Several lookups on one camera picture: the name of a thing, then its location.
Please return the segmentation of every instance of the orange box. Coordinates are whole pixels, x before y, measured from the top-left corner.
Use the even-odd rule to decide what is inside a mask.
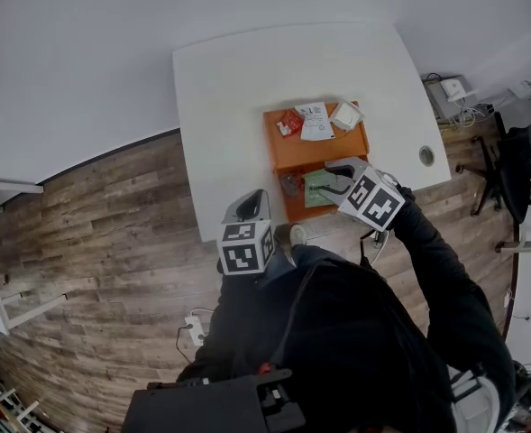
[[[337,103],[326,104],[327,115],[331,115]],[[279,178],[286,173],[309,173],[324,168],[324,162],[336,161],[345,157],[361,157],[367,161],[370,146],[365,134],[363,122],[349,133],[332,124],[335,138],[323,141],[303,141],[301,133],[284,137],[277,122],[281,120],[287,109],[271,111],[263,114],[263,124],[269,141],[271,166]],[[290,223],[310,217],[318,217],[325,213],[335,212],[336,206],[305,207],[305,191],[290,198],[281,189],[283,202]]]

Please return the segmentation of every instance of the black office chair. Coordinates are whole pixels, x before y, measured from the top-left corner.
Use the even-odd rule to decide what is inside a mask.
[[[467,170],[486,180],[481,200],[471,211],[472,217],[480,214],[489,198],[494,199],[495,209],[501,210],[503,199],[514,220],[521,224],[526,219],[528,207],[531,206],[531,125],[527,128],[512,128],[504,134],[501,116],[499,113],[495,116],[502,132],[499,158],[495,164],[483,138],[476,136],[472,141],[480,143],[486,169],[478,170],[467,165],[457,165],[455,170],[458,173]]]

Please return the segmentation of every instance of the orange box lid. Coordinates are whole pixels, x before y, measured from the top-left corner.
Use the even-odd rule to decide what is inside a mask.
[[[326,104],[327,114],[331,115],[337,103]],[[308,165],[320,161],[335,161],[344,157],[368,155],[370,146],[365,135],[363,122],[359,122],[349,133],[331,125],[335,138],[323,141],[303,141],[301,133],[284,137],[277,122],[287,109],[271,111],[263,114],[263,123],[269,140],[270,155],[274,170],[282,170],[298,165]]]

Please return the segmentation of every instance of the black jacket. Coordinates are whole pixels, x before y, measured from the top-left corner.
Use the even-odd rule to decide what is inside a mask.
[[[454,431],[447,364],[466,370],[483,363],[498,387],[503,417],[513,403],[513,366],[487,300],[411,193],[404,194],[395,233],[411,254],[431,309],[428,339],[367,263],[323,262],[264,290],[246,278],[226,277],[209,336],[179,381],[257,373],[279,349],[309,273],[281,361],[294,373],[288,391],[306,416],[304,431]],[[444,333],[432,340],[432,328]]]

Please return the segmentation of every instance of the black sleeve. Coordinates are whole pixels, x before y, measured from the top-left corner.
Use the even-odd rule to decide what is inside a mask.
[[[205,378],[212,382],[231,377],[231,369],[243,317],[254,302],[255,288],[248,278],[223,277],[221,296],[211,317],[209,333],[195,360],[177,378]]]
[[[411,255],[429,306],[427,340],[446,364],[465,371],[481,363],[499,393],[500,419],[514,403],[514,367],[483,290],[417,206],[411,190],[394,219],[396,237]]]

